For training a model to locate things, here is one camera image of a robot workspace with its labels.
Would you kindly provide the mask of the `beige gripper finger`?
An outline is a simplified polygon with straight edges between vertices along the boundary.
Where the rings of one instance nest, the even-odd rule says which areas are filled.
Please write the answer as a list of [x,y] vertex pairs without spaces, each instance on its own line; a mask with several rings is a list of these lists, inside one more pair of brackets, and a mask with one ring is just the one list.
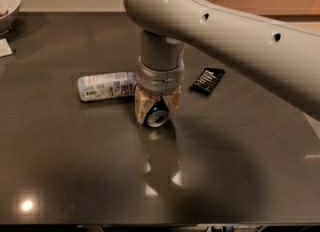
[[177,113],[181,96],[182,96],[181,87],[176,88],[170,94],[163,95],[164,102],[171,114]]
[[147,113],[151,110],[153,105],[161,100],[160,96],[152,95],[148,90],[141,85],[135,87],[135,117],[137,122],[142,125]]

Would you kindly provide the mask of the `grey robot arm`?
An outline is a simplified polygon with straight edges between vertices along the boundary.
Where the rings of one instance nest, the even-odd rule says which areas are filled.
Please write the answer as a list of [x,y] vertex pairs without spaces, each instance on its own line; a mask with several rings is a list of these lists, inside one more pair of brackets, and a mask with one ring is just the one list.
[[123,0],[149,33],[148,48],[167,38],[187,43],[320,119],[320,35],[206,0]]

